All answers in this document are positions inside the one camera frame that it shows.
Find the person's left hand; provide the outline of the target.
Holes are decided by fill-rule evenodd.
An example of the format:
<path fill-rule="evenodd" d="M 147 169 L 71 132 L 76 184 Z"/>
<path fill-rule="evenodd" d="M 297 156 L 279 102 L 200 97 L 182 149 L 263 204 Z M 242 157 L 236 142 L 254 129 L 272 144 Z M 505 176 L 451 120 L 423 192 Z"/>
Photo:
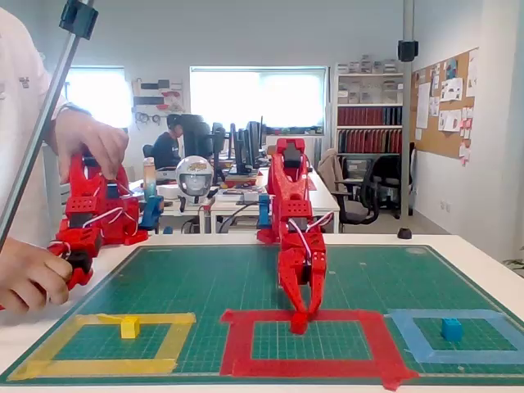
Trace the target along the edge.
<path fill-rule="evenodd" d="M 99 164 L 103 176 L 115 179 L 124 160 L 129 137 L 123 129 L 104 124 L 90 115 L 63 110 L 51 122 L 46 142 L 58 157 L 61 183 L 67 183 L 71 159 L 84 148 Z"/>

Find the person's right hand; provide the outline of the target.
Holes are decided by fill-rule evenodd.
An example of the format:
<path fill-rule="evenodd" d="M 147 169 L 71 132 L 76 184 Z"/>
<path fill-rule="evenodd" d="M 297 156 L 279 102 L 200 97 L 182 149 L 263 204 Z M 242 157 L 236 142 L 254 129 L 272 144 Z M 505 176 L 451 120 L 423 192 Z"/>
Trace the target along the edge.
<path fill-rule="evenodd" d="M 26 313 L 69 299 L 69 262 L 49 251 L 7 238 L 1 250 L 1 306 Z"/>

